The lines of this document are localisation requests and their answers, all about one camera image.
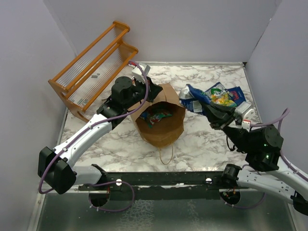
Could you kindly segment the green yellow snack bag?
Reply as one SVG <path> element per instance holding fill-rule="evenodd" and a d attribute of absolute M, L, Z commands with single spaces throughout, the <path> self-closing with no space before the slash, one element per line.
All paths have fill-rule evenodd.
<path fill-rule="evenodd" d="M 226 90 L 226 94 L 221 95 L 220 97 L 209 98 L 210 102 L 221 104 L 224 106 L 236 107 L 236 103 L 232 100 L 232 94 Z"/>

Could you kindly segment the dark blue chilli snack bag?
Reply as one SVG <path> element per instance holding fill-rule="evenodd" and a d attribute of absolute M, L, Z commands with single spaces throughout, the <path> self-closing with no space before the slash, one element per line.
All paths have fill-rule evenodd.
<path fill-rule="evenodd" d="M 239 86 L 233 87 L 233 88 L 227 89 L 227 91 L 232 94 L 231 98 L 236 103 L 237 106 L 239 106 L 241 103 L 246 101 L 246 98 L 244 96 L 244 93 L 241 87 Z"/>

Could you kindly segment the blue silver snack bag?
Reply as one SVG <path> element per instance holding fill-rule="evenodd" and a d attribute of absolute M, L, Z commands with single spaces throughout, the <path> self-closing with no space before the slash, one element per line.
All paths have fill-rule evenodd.
<path fill-rule="evenodd" d="M 206 115 L 202 104 L 209 105 L 209 97 L 206 96 L 205 92 L 194 88 L 190 84 L 186 86 L 179 93 L 179 102 L 188 111 L 196 114 Z"/>

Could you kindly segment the brown paper bag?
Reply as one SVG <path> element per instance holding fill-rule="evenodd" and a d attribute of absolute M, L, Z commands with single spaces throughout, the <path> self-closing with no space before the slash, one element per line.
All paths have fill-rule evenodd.
<path fill-rule="evenodd" d="M 173 145 L 184 131 L 184 118 L 186 109 L 180 105 L 179 96 L 171 84 L 161 84 L 163 90 L 155 100 L 150 103 L 146 101 L 140 109 L 130 115 L 132 122 L 138 130 L 141 138 L 158 149 L 159 157 L 162 157 L 162 149 L 170 146 L 170 161 L 173 159 Z M 148 109 L 166 109 L 173 114 L 171 117 L 163 118 L 152 128 L 139 118 L 142 112 Z"/>

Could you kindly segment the blue white snack bag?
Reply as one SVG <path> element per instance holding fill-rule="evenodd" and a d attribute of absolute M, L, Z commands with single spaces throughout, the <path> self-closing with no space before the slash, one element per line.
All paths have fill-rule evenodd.
<path fill-rule="evenodd" d="M 205 95 L 209 98 L 212 97 L 220 97 L 221 95 L 226 94 L 226 89 L 224 85 L 220 82 L 214 84 L 212 87 L 210 87 L 208 90 L 205 91 Z"/>

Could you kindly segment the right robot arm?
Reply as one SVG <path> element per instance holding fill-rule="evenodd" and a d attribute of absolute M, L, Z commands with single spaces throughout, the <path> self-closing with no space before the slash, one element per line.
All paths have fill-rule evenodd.
<path fill-rule="evenodd" d="M 226 188 L 247 187 L 275 195 L 294 209 L 308 214 L 308 176 L 282 153 L 283 137 L 280 129 L 290 110 L 269 123 L 252 124 L 248 117 L 254 113 L 251 104 L 238 107 L 215 103 L 201 103 L 212 129 L 221 130 L 234 144 L 234 150 L 246 155 L 245 161 L 253 169 L 226 165 L 221 183 Z"/>

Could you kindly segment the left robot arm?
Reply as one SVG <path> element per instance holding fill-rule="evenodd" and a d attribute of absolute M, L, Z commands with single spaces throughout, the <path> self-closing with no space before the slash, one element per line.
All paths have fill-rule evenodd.
<path fill-rule="evenodd" d="M 47 183 L 58 194 L 67 192 L 74 185 L 91 185 L 101 190 L 106 185 L 105 172 L 93 164 L 76 167 L 77 160 L 102 136 L 118 126 L 134 105 L 143 106 L 153 102 L 162 87 L 147 77 L 138 81 L 129 77 L 118 77 L 111 88 L 111 95 L 99 107 L 96 114 L 75 135 L 62 144 L 50 149 L 44 147 L 39 153 L 39 186 Z"/>

